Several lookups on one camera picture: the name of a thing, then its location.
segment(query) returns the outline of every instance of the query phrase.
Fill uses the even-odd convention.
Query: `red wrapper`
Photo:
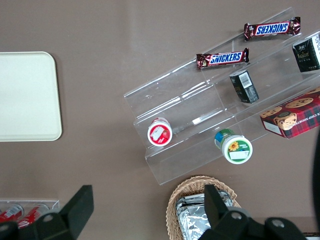
[[[300,17],[296,16],[287,21],[270,22],[251,25],[244,25],[244,40],[249,41],[251,38],[274,36],[278,34],[297,35],[300,33]]]
[[[247,62],[249,62],[249,48],[245,48],[243,51],[196,55],[198,69]]]

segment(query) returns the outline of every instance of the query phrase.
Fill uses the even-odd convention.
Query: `red plaid packaging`
[[[320,86],[260,114],[264,128],[290,139],[320,125]]]

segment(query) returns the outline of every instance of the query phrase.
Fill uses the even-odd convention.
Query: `aluminum foil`
[[[229,193],[222,190],[218,193],[227,207],[233,206]],[[176,203],[176,214],[184,240],[198,240],[211,228],[205,212],[203,193],[180,198]]]

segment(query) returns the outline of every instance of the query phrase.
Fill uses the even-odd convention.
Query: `jar lid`
[[[232,164],[243,164],[252,155],[251,142],[242,135],[232,135],[225,139],[222,144],[223,156]]]
[[[173,135],[170,124],[160,119],[149,126],[147,134],[150,143],[158,147],[167,145]]]

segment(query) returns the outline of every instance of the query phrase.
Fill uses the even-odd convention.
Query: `snickers logo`
[[[288,31],[288,28],[289,28],[289,21],[258,25],[255,31],[255,35],[261,36],[261,35],[268,35],[268,34],[283,34]]]
[[[214,54],[211,56],[209,65],[232,64],[241,61],[243,51],[236,51],[224,54]]]

